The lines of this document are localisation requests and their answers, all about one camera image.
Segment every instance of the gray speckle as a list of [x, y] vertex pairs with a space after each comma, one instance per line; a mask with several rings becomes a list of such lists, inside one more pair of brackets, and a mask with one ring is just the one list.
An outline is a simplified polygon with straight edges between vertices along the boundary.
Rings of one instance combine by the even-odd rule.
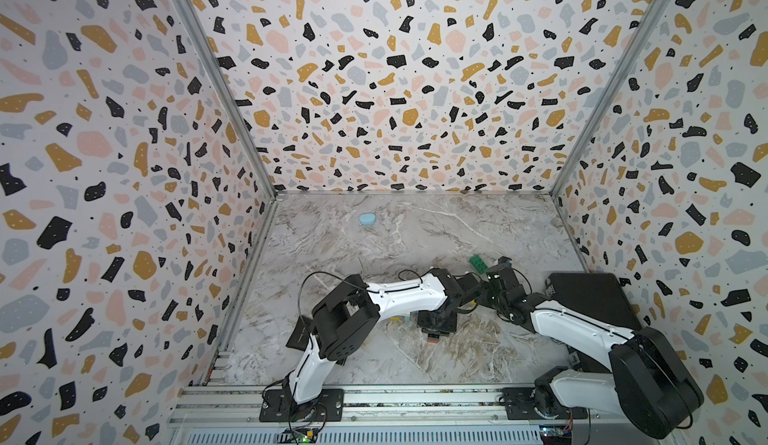
[[688, 330], [681, 331], [680, 336], [683, 337], [683, 341], [692, 351], [710, 351], [709, 345], [696, 338]]
[[158, 219], [158, 212], [152, 208], [152, 205], [143, 195], [138, 196], [134, 200], [134, 204], [136, 205], [136, 218], [151, 227], [154, 221]]
[[741, 28], [748, 19], [750, 19], [749, 13], [724, 18], [712, 25], [712, 31], [719, 35], [730, 35], [735, 30]]
[[437, 89], [437, 92], [432, 96], [432, 106], [443, 106], [446, 104], [446, 98], [448, 97], [448, 87], [443, 85]]
[[525, 85], [525, 82], [528, 81], [528, 76], [528, 70], [524, 66], [518, 66], [509, 74], [509, 78], [512, 79], [514, 85]]
[[24, 350], [18, 354], [18, 357], [24, 361], [24, 365], [28, 365], [32, 361], [32, 354], [34, 354], [34, 349], [37, 348], [37, 346], [38, 341], [36, 340], [30, 340], [24, 345]]
[[354, 32], [355, 27], [352, 26], [350, 19], [343, 13], [334, 13], [331, 15], [331, 19], [341, 28], [342, 32]]
[[29, 244], [22, 239], [7, 239], [2, 251], [6, 265], [14, 265], [29, 258]]
[[103, 85], [104, 88], [110, 92], [117, 94], [123, 94], [123, 91], [125, 90], [125, 86], [117, 80], [110, 80], [109, 82], [106, 80], [101, 80], [101, 85]]
[[24, 162], [24, 166], [32, 171], [38, 171], [40, 168], [43, 168], [43, 162], [40, 161], [40, 158], [32, 157]]
[[92, 350], [94, 348], [110, 347], [112, 345], [113, 331], [100, 331], [96, 337], [89, 341], [87, 344], [83, 344], [78, 348], [78, 351]]
[[175, 114], [170, 117], [170, 130], [173, 133], [187, 134], [190, 131], [190, 126], [187, 123], [187, 119], [182, 114]]
[[8, 138], [24, 139], [24, 132], [31, 130], [32, 125], [26, 123], [3, 123], [0, 124], [0, 134]]
[[741, 275], [745, 271], [768, 265], [768, 255], [764, 251], [739, 250], [734, 256], [726, 258], [725, 262], [735, 275]]
[[747, 146], [744, 143], [729, 143], [725, 145], [725, 152], [731, 158], [737, 158], [746, 153]]
[[739, 108], [744, 99], [744, 84], [739, 80], [730, 80], [728, 82], [728, 94], [725, 97], [725, 104], [731, 108]]
[[41, 409], [39, 412], [32, 415], [32, 419], [35, 422], [40, 423], [41, 421], [45, 420], [50, 414], [51, 414], [51, 405], [46, 405], [45, 408]]
[[356, 66], [350, 66], [346, 70], [346, 75], [350, 77], [350, 80], [352, 80], [356, 85], [366, 84], [366, 73]]
[[130, 365], [127, 367], [122, 367], [120, 369], [120, 383], [129, 381], [130, 378], [134, 375], [134, 368]]
[[91, 3], [85, 0], [77, 0], [74, 4], [74, 9], [78, 10], [85, 18], [93, 18], [95, 16]]
[[144, 70], [135, 65], [125, 66], [125, 68], [123, 68], [123, 76], [142, 85], [144, 85], [146, 82], [149, 82], [149, 75]]
[[[427, 0], [427, 1], [425, 1], [425, 2], [424, 2], [424, 7], [426, 7], [426, 8], [427, 8], [427, 11], [428, 11], [428, 12], [435, 12], [435, 11], [437, 11], [437, 10], [439, 10], [439, 9], [440, 9], [440, 7], [439, 7], [439, 6], [437, 6], [437, 5], [435, 4], [435, 2], [434, 2], [434, 1], [432, 1], [432, 0]], [[424, 28], [421, 28], [421, 26], [423, 26], [423, 24], [419, 23], [419, 25], [420, 25], [420, 28], [419, 28], [419, 29], [423, 30]]]
[[128, 165], [120, 162], [111, 162], [107, 167], [107, 173], [126, 174], [128, 173]]
[[147, 34], [147, 42], [149, 42], [149, 46], [152, 47], [154, 51], [163, 53], [165, 56], [170, 56], [168, 50], [163, 47], [163, 41], [157, 36]]
[[715, 65], [714, 67], [712, 67], [712, 70], [710, 71], [710, 78], [708, 82], [710, 86], [720, 85], [720, 77], [723, 76], [723, 74], [720, 73], [720, 69], [717, 67], [718, 65]]
[[117, 140], [117, 142], [123, 145], [125, 148], [128, 147], [128, 137], [125, 134], [125, 128], [119, 126], [115, 127], [114, 139]]
[[51, 307], [34, 295], [25, 295], [0, 307], [0, 331], [11, 334], [43, 319]]
[[501, 12], [496, 15], [496, 22], [498, 22], [499, 28], [507, 28], [510, 23], [509, 18], [507, 18], [506, 15], [502, 14]]
[[563, 9], [560, 10], [560, 18], [563, 20], [563, 23], [565, 23], [566, 28], [571, 27], [571, 17], [575, 14], [574, 9], [571, 8], [570, 3], [566, 3], [563, 5]]
[[322, 28], [325, 25], [328, 25], [328, 22], [326, 22], [326, 20], [320, 15], [315, 15], [313, 12], [310, 12], [310, 17], [318, 28]]
[[56, 387], [56, 379], [54, 377], [48, 377], [43, 381], [38, 392], [43, 398], [50, 398], [53, 396], [54, 388]]
[[424, 48], [422, 48], [422, 44], [421, 44], [421, 43], [419, 43], [419, 44], [416, 46], [416, 51], [414, 51], [414, 53], [411, 55], [411, 59], [412, 59], [412, 60], [418, 60], [418, 59], [419, 59], [419, 58], [421, 58], [422, 56], [424, 56]]
[[181, 343], [181, 341], [182, 341], [184, 338], [187, 338], [189, 335], [192, 335], [192, 332], [190, 332], [190, 331], [188, 331], [186, 328], [182, 327], [182, 328], [181, 328], [181, 330], [178, 330], [178, 331], [177, 331], [177, 332], [174, 334], [174, 341], [175, 341], [176, 343], [180, 344], [180, 343]]
[[56, 185], [56, 189], [62, 196], [64, 202], [64, 208], [68, 210], [76, 210], [78, 208], [78, 195], [80, 191], [75, 188], [65, 187], [62, 184]]
[[104, 422], [98, 431], [98, 445], [112, 445], [118, 436], [118, 429], [112, 427], [109, 422]]
[[82, 248], [88, 248], [95, 250], [98, 247], [99, 239], [96, 237], [88, 237], [88, 241], [80, 245]]
[[373, 16], [381, 20], [384, 26], [389, 25], [389, 22], [386, 19], [386, 8], [384, 8], [384, 5], [381, 3], [375, 2], [373, 4]]
[[174, 384], [176, 381], [176, 373], [176, 370], [171, 371], [165, 377], [160, 379], [160, 382], [158, 383], [158, 394], [162, 393], [163, 390]]
[[293, 105], [288, 87], [280, 87], [280, 91], [277, 93], [277, 101], [280, 102], [280, 106], [283, 108], [290, 108]]
[[720, 274], [720, 264], [719, 263], [715, 263], [715, 265], [712, 265], [711, 267], [708, 267], [708, 268], [704, 269], [704, 276], [705, 277], [712, 278], [712, 277], [716, 277], [719, 274]]
[[62, 46], [58, 34], [52, 30], [45, 32], [43, 65], [49, 70], [58, 70], [67, 64], [67, 49]]

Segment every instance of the gray marble surface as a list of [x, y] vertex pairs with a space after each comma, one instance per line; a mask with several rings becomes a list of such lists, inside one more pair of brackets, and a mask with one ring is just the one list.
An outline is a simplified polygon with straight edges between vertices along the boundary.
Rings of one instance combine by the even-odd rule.
[[[376, 223], [362, 227], [362, 213]], [[552, 271], [580, 271], [578, 257], [548, 196], [288, 195], [278, 205], [269, 241], [245, 305], [224, 382], [256, 385], [293, 370], [301, 353], [285, 346], [296, 323], [299, 286], [312, 271], [367, 281], [397, 281], [406, 268], [425, 273], [471, 269], [506, 255], [543, 291]], [[336, 281], [315, 275], [302, 293], [308, 315]], [[383, 321], [327, 383], [523, 383], [567, 363], [564, 345], [529, 334], [478, 307], [459, 315], [458, 331], [429, 344], [415, 321]]]

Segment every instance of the black cable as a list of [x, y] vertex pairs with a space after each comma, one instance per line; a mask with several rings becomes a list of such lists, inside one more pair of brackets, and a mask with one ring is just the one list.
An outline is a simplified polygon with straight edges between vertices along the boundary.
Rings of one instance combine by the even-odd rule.
[[523, 277], [523, 278], [525, 279], [525, 283], [527, 283], [527, 284], [528, 284], [528, 293], [532, 294], [532, 293], [533, 293], [533, 287], [531, 286], [531, 282], [530, 282], [530, 281], [528, 281], [528, 277], [526, 277], [525, 275], [523, 275], [523, 272], [521, 272], [521, 271], [520, 271], [520, 270], [518, 270], [517, 268], [512, 268], [512, 271], [516, 271], [516, 272], [518, 272], [518, 273], [520, 274], [520, 276], [521, 276], [521, 277]]

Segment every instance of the wire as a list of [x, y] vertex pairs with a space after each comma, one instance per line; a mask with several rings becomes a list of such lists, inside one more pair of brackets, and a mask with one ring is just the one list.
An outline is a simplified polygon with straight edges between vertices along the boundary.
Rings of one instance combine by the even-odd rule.
[[400, 273], [397, 274], [397, 277], [399, 278], [400, 281], [405, 281], [402, 278], [400, 278], [400, 275], [402, 274], [403, 271], [410, 271], [411, 273], [413, 273], [415, 276], [418, 277], [418, 283], [424, 283], [424, 280], [422, 280], [422, 276], [421, 275], [419, 275], [418, 273], [416, 273], [413, 270], [409, 270], [408, 268], [406, 268], [405, 270], [400, 270]]
[[525, 283], [527, 283], [527, 284], [528, 284], [528, 293], [531, 293], [531, 294], [532, 294], [532, 293], [533, 293], [533, 287], [531, 286], [531, 282], [530, 282], [530, 281], [528, 281], [528, 277], [526, 277], [525, 275], [523, 275], [523, 272], [521, 272], [521, 271], [520, 271], [520, 270], [518, 270], [517, 268], [512, 268], [512, 271], [516, 271], [516, 272], [518, 272], [518, 273], [520, 274], [520, 276], [521, 276], [521, 277], [523, 277], [523, 278], [525, 279]]

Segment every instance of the black mounting plate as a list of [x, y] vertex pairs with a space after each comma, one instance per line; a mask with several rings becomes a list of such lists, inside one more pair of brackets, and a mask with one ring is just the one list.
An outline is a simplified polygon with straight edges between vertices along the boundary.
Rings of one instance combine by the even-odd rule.
[[[293, 399], [290, 393], [284, 392], [282, 389], [268, 390], [264, 392], [264, 403], [266, 407], [262, 405], [261, 413], [259, 414], [259, 421], [266, 423], [274, 422], [287, 422], [288, 421], [288, 409]], [[314, 406], [318, 412], [317, 415], [312, 413], [312, 407], [303, 407], [302, 405], [293, 405], [293, 416], [291, 422], [296, 423], [294, 427], [300, 427], [302, 421], [309, 419], [314, 422], [322, 421], [322, 408], [325, 408], [326, 421], [327, 422], [339, 422], [341, 421], [341, 412], [344, 406], [344, 390], [341, 388], [323, 388], [320, 395], [317, 398], [317, 402]]]
[[[507, 420], [541, 420], [543, 419], [534, 409], [533, 387], [502, 388], [502, 402], [507, 412]], [[587, 418], [587, 409], [575, 407], [570, 409], [574, 419]], [[553, 420], [568, 420], [571, 414], [558, 416]]]

